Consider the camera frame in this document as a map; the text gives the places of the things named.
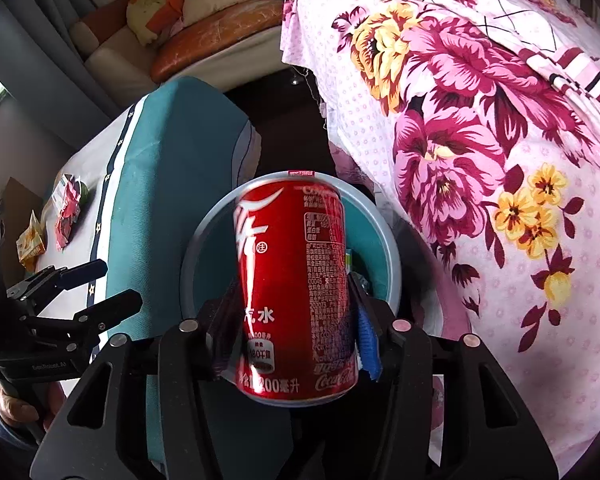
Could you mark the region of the left hand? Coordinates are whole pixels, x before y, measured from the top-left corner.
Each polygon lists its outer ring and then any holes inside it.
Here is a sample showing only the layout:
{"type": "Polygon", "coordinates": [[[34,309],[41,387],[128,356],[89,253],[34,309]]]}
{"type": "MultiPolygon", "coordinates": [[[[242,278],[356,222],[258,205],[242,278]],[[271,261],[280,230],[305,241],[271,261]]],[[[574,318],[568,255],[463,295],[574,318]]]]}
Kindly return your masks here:
{"type": "MultiPolygon", "coordinates": [[[[48,387],[47,391],[47,416],[44,419],[43,427],[45,430],[50,428],[55,416],[64,405],[66,396],[61,385],[54,382],[48,387]]],[[[38,421],[38,411],[34,406],[19,400],[6,393],[6,390],[0,385],[0,416],[3,422],[8,426],[17,427],[18,425],[30,424],[38,421]]]]}

